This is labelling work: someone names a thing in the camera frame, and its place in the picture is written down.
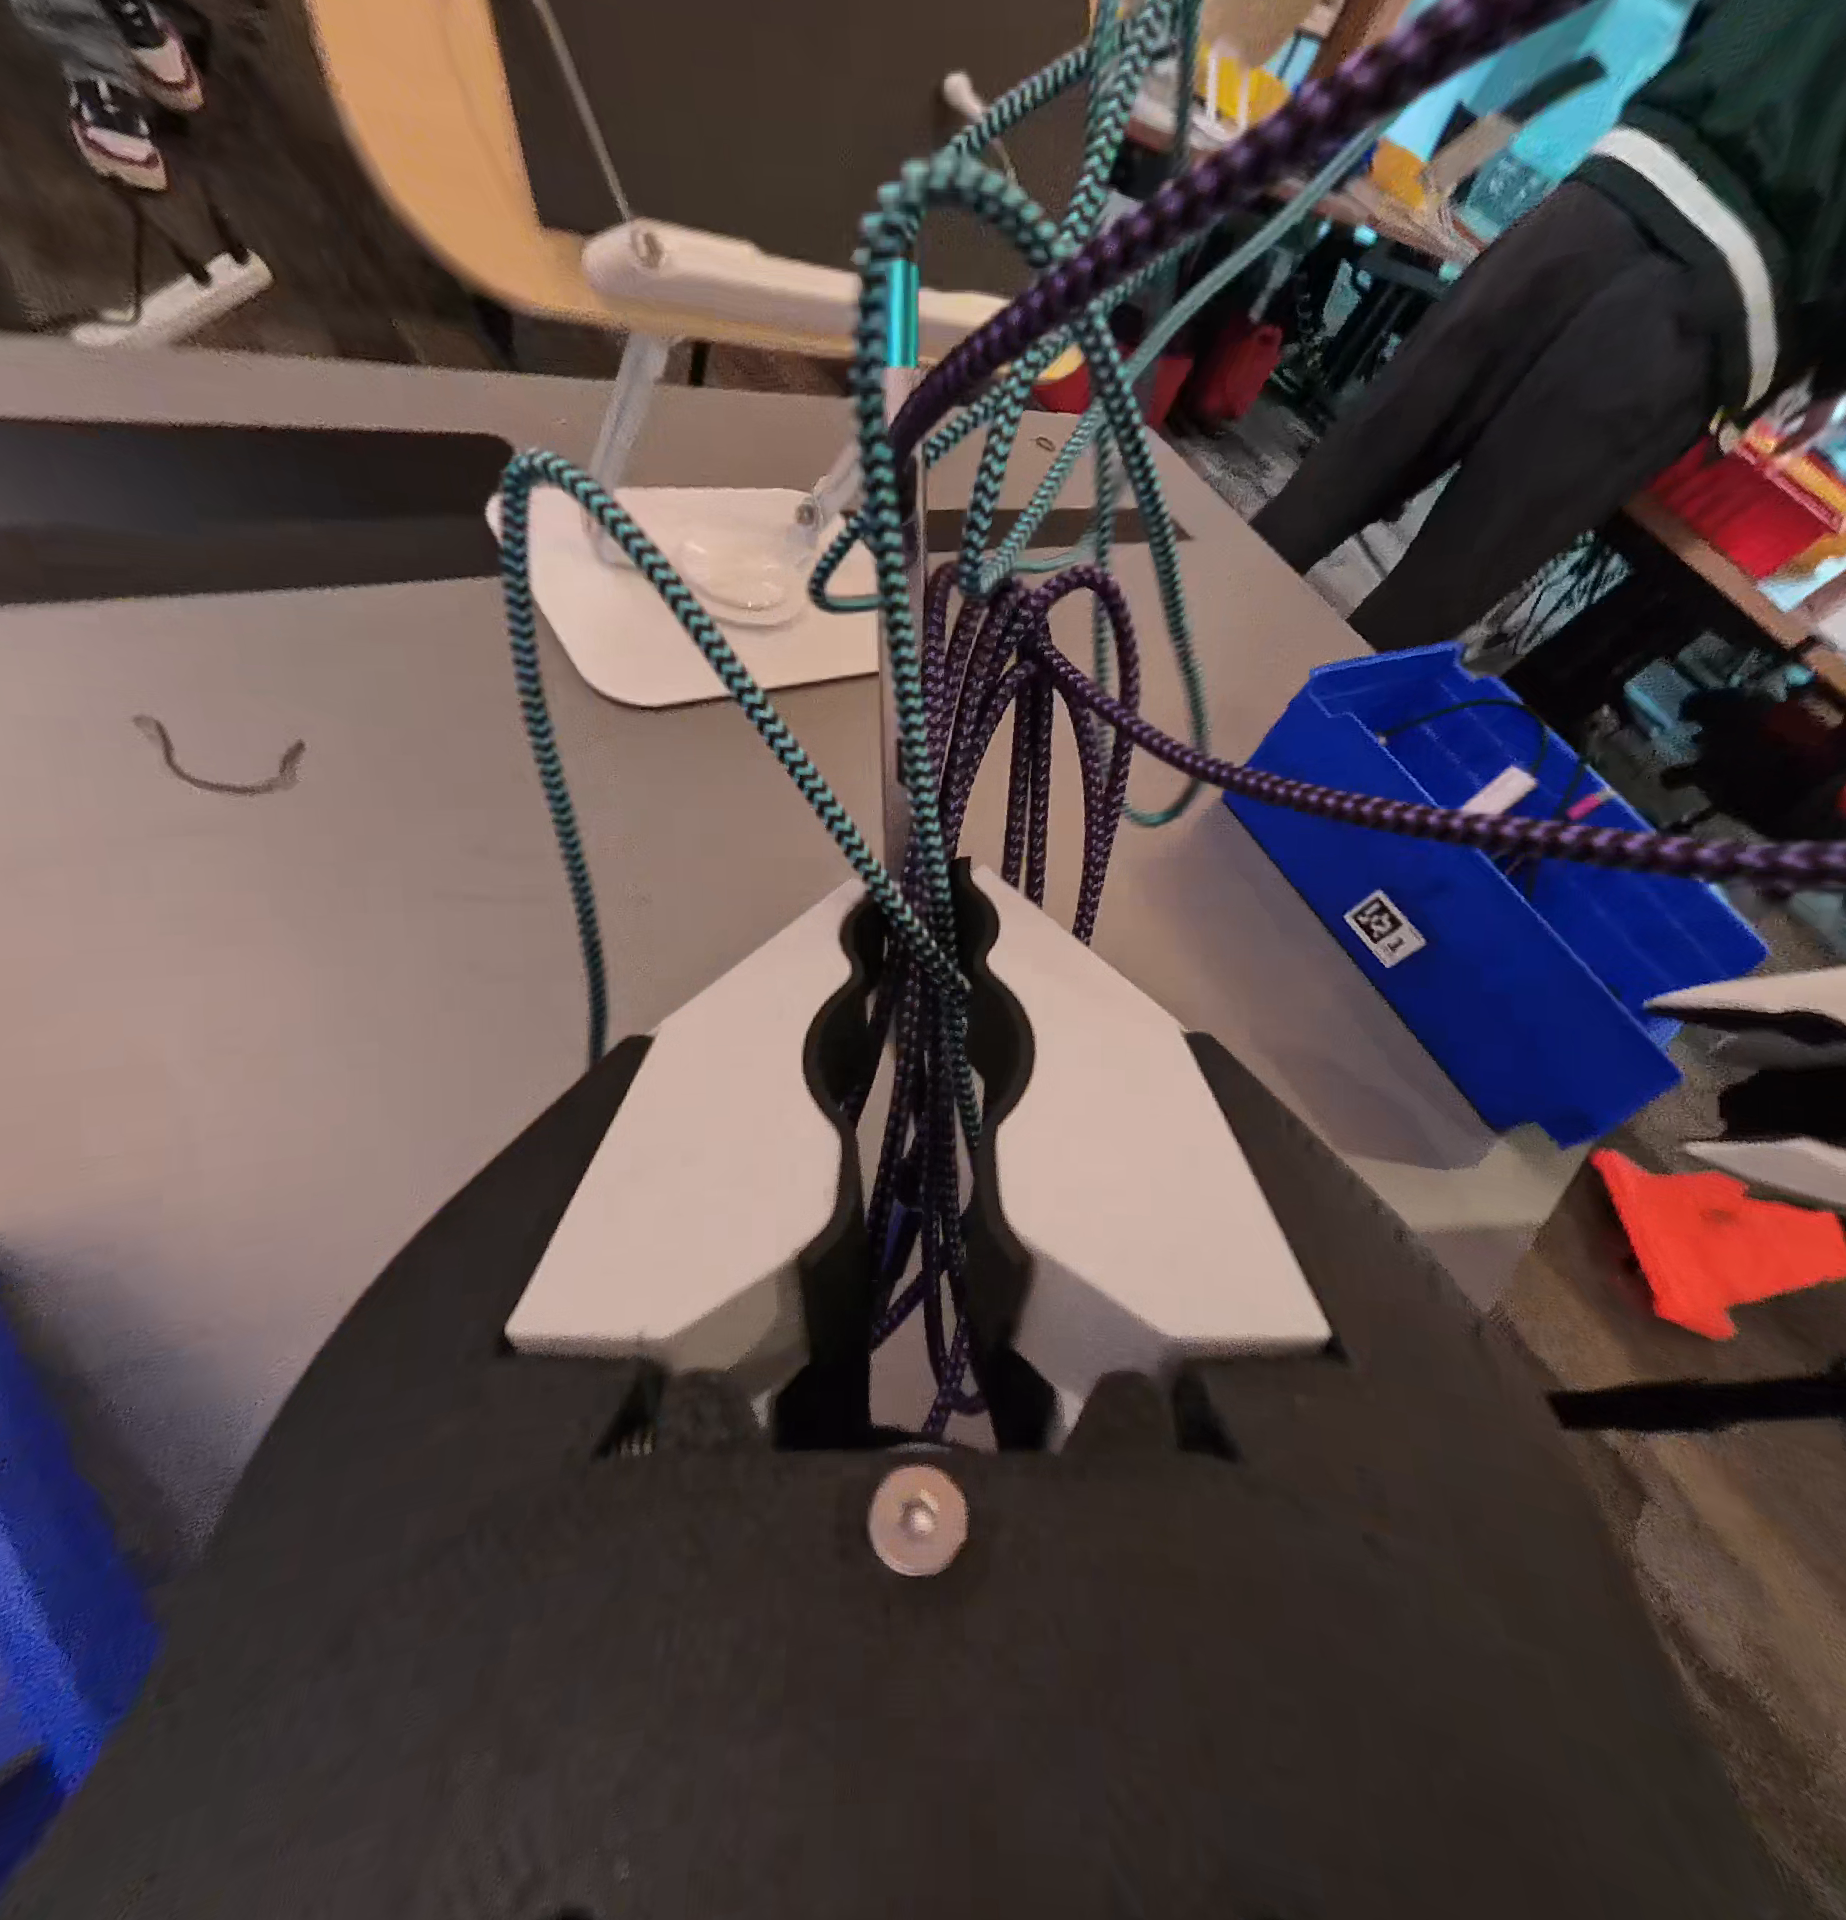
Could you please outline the blue plastic bin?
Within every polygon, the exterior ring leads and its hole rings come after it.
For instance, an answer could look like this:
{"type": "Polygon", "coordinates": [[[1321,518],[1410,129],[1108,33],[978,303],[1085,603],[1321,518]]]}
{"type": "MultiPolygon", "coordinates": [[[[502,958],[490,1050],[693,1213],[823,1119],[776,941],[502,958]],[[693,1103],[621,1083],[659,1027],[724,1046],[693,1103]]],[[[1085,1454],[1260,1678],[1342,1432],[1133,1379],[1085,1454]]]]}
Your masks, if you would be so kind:
{"type": "MultiPolygon", "coordinates": [[[[1321,667],[1249,767],[1381,800],[1463,808],[1506,764],[1484,747],[1468,773],[1434,757],[1439,804],[1379,732],[1455,703],[1513,699],[1472,674],[1457,644],[1321,667]]],[[[1639,833],[1645,819],[1592,768],[1594,803],[1567,825],[1639,833]]],[[[1499,1134],[1541,1128],[1596,1145],[1681,1080],[1678,1023],[1656,997],[1732,982],[1769,955],[1760,932],[1707,884],[1513,861],[1344,827],[1228,796],[1304,900],[1439,1069],[1499,1134]]]]}
{"type": "Polygon", "coordinates": [[[136,1707],[159,1646],[0,1294],[0,1891],[136,1707]]]}

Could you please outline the wooden chair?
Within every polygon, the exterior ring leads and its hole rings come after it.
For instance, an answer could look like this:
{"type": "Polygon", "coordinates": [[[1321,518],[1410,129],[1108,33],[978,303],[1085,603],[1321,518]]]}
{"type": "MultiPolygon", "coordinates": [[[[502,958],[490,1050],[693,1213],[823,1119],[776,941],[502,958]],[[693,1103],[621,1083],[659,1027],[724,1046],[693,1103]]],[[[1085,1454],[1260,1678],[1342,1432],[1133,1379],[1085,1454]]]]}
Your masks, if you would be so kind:
{"type": "Polygon", "coordinates": [[[353,153],[401,225],[472,293],[516,316],[685,328],[612,306],[577,234],[543,227],[486,3],[311,3],[305,13],[353,153]]]}

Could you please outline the orange plastic piece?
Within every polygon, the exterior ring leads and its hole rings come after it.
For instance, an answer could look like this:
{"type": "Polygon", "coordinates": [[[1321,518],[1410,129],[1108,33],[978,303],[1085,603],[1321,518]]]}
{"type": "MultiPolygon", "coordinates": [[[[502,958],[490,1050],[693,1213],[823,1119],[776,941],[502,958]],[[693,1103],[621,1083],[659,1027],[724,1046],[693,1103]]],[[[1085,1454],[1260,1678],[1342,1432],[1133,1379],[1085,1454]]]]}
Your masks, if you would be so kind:
{"type": "Polygon", "coordinates": [[[1589,1156],[1656,1318],[1712,1342],[1736,1310],[1846,1285],[1846,1226],[1770,1203],[1720,1171],[1651,1173],[1614,1148],[1589,1156]]]}

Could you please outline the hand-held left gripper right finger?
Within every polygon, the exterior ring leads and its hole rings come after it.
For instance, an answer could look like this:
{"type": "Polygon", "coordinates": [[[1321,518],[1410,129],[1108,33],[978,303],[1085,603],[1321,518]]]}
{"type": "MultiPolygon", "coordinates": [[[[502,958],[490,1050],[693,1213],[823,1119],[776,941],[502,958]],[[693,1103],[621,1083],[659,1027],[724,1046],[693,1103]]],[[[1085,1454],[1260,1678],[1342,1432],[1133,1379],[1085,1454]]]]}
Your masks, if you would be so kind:
{"type": "Polygon", "coordinates": [[[985,866],[959,864],[980,1138],[970,1357],[1003,1443],[1057,1443],[1102,1381],[1310,1360],[1332,1326],[1186,1031],[985,866]]]}

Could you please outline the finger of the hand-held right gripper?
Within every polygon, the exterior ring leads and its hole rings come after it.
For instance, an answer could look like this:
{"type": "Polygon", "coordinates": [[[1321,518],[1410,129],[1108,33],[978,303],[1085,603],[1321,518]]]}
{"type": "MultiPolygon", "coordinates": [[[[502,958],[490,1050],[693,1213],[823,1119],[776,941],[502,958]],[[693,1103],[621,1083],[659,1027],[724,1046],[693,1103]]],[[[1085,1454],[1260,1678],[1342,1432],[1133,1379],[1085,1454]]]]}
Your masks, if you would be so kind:
{"type": "Polygon", "coordinates": [[[1846,1070],[1757,1070],[1682,1152],[1765,1197],[1846,1197],[1846,1070]]]}
{"type": "Polygon", "coordinates": [[[1846,964],[1810,973],[1754,973],[1666,993],[1645,1011],[1716,1037],[1722,1072],[1846,1069],[1846,964]]]}

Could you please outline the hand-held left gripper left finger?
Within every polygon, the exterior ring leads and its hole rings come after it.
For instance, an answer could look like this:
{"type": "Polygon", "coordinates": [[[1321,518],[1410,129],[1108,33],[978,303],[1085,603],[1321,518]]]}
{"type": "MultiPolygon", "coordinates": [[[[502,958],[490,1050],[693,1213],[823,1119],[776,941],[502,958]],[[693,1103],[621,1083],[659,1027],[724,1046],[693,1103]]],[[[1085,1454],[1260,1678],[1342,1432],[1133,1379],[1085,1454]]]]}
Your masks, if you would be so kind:
{"type": "Polygon", "coordinates": [[[811,1362],[800,1261],[860,1225],[860,1152],[807,1043],[853,981],[862,888],[841,884],[677,1008],[504,1325],[559,1360],[724,1374],[754,1403],[811,1362]]]}

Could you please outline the white power strip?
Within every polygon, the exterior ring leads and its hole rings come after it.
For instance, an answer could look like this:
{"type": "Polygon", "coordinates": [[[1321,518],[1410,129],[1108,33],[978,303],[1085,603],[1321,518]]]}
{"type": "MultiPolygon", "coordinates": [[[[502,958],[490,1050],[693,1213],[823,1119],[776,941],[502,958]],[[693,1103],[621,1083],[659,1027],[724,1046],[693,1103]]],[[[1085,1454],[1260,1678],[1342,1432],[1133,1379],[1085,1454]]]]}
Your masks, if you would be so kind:
{"type": "Polygon", "coordinates": [[[99,350],[162,350],[184,345],[260,301],[275,285],[259,253],[216,253],[200,271],[188,271],[143,294],[136,304],[102,311],[74,323],[65,338],[99,350]]]}

